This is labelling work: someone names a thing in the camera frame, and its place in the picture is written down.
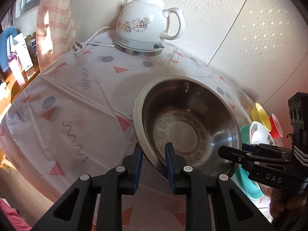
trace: pink curtain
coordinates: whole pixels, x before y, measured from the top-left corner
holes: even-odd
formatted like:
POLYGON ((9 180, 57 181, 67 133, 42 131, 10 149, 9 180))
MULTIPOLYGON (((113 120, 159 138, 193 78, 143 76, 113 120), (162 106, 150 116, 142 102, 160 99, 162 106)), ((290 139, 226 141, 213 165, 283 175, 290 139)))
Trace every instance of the pink curtain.
POLYGON ((38 63, 43 71, 71 50, 76 33, 70 12, 70 0, 40 0, 36 29, 38 63))

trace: patterned tablecloth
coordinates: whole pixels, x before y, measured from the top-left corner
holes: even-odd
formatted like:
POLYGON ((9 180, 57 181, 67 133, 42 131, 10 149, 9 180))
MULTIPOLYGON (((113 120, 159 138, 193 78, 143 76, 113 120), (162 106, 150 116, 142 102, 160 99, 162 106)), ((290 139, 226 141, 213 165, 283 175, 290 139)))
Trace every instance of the patterned tablecloth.
MULTIPOLYGON (((93 41, 111 44, 114 31, 93 41)), ((40 73, 14 101, 0 127, 5 153, 41 193, 55 201, 81 175, 97 176, 133 152, 134 102, 151 80, 183 75, 214 90, 239 126, 250 125, 254 102, 209 65, 165 43, 155 57, 88 45, 69 52, 40 73)), ((268 198, 256 204, 268 215, 268 198)), ((124 231, 184 230, 185 198, 172 195, 167 180, 143 161, 135 196, 123 197, 124 231)))

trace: kettle base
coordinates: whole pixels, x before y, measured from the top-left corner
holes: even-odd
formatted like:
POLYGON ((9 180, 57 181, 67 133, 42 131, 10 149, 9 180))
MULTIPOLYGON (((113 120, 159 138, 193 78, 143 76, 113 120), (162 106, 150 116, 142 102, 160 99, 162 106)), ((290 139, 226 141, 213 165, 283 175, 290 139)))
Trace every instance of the kettle base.
POLYGON ((145 51, 145 50, 139 50, 139 49, 131 49, 131 48, 126 48, 117 42, 115 42, 115 48, 119 51, 122 51, 124 53, 130 54, 130 55, 139 55, 139 56, 155 56, 159 55, 163 50, 158 49, 156 51, 145 51))

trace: floral pattern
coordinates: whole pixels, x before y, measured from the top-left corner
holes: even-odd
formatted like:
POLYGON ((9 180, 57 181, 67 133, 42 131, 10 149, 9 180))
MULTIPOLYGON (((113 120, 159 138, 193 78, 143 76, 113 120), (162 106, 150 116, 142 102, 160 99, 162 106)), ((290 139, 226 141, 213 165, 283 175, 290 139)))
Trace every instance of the floral pattern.
POLYGON ((143 20, 136 20, 133 22, 133 30, 142 32, 147 29, 147 25, 151 23, 149 17, 145 17, 143 20))
POLYGON ((267 136, 267 141, 269 142, 269 145, 274 145, 272 138, 269 136, 267 136))
POLYGON ((124 22, 123 24, 122 24, 122 30, 123 31, 127 31, 127 32, 131 32, 131 24, 130 24, 130 22, 124 22))
POLYGON ((256 131, 258 131, 258 124, 254 124, 251 128, 252 134, 254 134, 256 131))

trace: power cord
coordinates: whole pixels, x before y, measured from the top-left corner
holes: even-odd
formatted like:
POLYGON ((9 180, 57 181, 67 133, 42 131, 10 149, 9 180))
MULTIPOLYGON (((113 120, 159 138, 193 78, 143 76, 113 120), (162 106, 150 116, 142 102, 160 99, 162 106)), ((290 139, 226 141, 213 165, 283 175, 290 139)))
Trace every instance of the power cord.
POLYGON ((75 56, 79 56, 81 54, 83 54, 86 51, 85 46, 87 46, 88 44, 91 45, 97 45, 97 46, 104 46, 104 47, 114 47, 114 45, 109 45, 109 44, 102 44, 102 43, 97 43, 97 42, 91 42, 91 40, 101 31, 107 31, 109 30, 110 27, 103 27, 100 28, 98 31, 96 31, 89 39, 87 39, 84 42, 75 42, 75 46, 73 46, 73 50, 74 50, 74 55, 75 56))

